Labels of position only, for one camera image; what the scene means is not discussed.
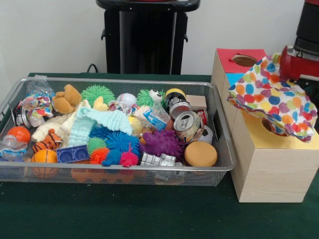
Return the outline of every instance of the colorful polka dot cloth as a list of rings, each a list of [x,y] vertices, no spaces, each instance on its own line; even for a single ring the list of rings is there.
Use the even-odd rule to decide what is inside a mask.
[[[280,54],[264,57],[229,88],[228,101],[265,119],[271,132],[309,142],[317,109],[297,84],[280,77]]]

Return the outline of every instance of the cardboard box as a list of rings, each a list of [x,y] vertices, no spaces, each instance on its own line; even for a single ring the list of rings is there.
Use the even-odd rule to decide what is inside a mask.
[[[237,165],[232,178],[239,202],[302,202],[319,168],[319,135],[310,143],[267,131],[261,119],[236,109],[227,102],[228,89],[250,67],[231,60],[237,53],[264,57],[263,50],[224,50],[215,54],[212,83],[219,90]]]
[[[216,50],[211,83],[218,88],[230,132],[234,125],[237,109],[227,102],[228,89],[264,56],[266,53],[262,49]]]

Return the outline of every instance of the red can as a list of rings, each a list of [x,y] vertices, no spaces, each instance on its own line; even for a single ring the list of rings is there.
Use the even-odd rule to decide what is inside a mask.
[[[208,123],[207,111],[206,110],[199,110],[199,111],[196,111],[196,113],[198,114],[199,117],[201,117],[204,125],[207,125],[207,123]]]

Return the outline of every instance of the purple spiky ball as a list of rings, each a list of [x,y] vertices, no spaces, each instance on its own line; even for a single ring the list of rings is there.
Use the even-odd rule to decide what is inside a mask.
[[[144,133],[143,138],[146,144],[140,144],[143,152],[160,156],[164,153],[180,158],[183,155],[184,144],[179,141],[173,130],[151,133]]]

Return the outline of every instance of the stuffed tiger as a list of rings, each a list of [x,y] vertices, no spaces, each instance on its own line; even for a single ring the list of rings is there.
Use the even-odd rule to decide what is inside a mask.
[[[62,142],[62,138],[55,134],[55,130],[51,128],[49,129],[48,134],[44,138],[44,140],[36,143],[32,147],[32,150],[34,153],[37,153],[42,149],[56,150]]]

